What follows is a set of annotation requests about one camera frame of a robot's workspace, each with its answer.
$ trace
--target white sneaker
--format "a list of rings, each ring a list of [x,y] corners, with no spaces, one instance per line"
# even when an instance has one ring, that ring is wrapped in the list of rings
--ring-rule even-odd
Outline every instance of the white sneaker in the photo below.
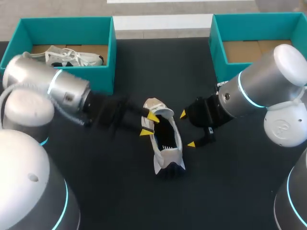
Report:
[[[173,110],[156,98],[149,98],[144,106],[155,114],[160,122],[154,123],[142,117],[142,126],[154,130],[150,140],[154,149],[154,172],[161,177],[176,177],[185,171],[182,160],[182,142],[173,119]]]
[[[56,46],[50,46],[46,52],[40,54],[24,52],[23,57],[42,61],[54,67],[101,66],[104,63],[103,57],[98,54],[80,53],[72,49],[61,49]]]

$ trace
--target teal box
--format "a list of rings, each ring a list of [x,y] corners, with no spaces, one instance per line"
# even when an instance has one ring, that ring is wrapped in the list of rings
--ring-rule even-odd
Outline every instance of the teal box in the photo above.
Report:
[[[0,63],[3,75],[9,61],[33,45],[108,45],[106,66],[57,67],[90,81],[93,91],[113,93],[116,36],[112,17],[22,18]]]
[[[213,15],[209,46],[218,82],[252,64],[228,63],[223,42],[254,40],[291,40],[307,58],[307,18],[299,12]]]

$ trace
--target yellow fingertip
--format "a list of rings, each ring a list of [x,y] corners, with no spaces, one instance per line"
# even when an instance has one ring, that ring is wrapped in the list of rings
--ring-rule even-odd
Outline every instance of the yellow fingertip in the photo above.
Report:
[[[193,141],[193,142],[191,142],[191,143],[189,143],[189,144],[188,144],[188,146],[190,146],[190,147],[194,147],[194,148],[195,148],[195,143],[194,143],[194,141]]]
[[[140,136],[146,136],[146,135],[151,135],[154,134],[154,132],[148,131],[146,129],[142,129]]]
[[[180,119],[183,118],[183,117],[185,117],[185,116],[186,116],[186,111],[183,110],[183,111],[182,111],[182,114],[181,114],[181,116],[180,116]]]
[[[149,120],[152,120],[152,121],[156,122],[156,123],[160,122],[159,118],[156,115],[154,115],[151,111],[149,111],[149,113],[147,115],[147,118]]]

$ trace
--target logo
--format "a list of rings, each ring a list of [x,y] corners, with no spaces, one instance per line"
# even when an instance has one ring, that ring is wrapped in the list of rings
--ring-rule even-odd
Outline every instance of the logo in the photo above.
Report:
[[[279,139],[287,139],[290,135],[291,125],[284,120],[276,120],[273,123],[272,132]]]

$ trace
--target shoe insole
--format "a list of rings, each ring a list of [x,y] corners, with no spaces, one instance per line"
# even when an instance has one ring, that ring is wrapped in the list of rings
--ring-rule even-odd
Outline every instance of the shoe insole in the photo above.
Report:
[[[165,147],[176,148],[175,131],[171,123],[161,115],[157,115],[160,122],[154,125],[154,136],[160,151]]]

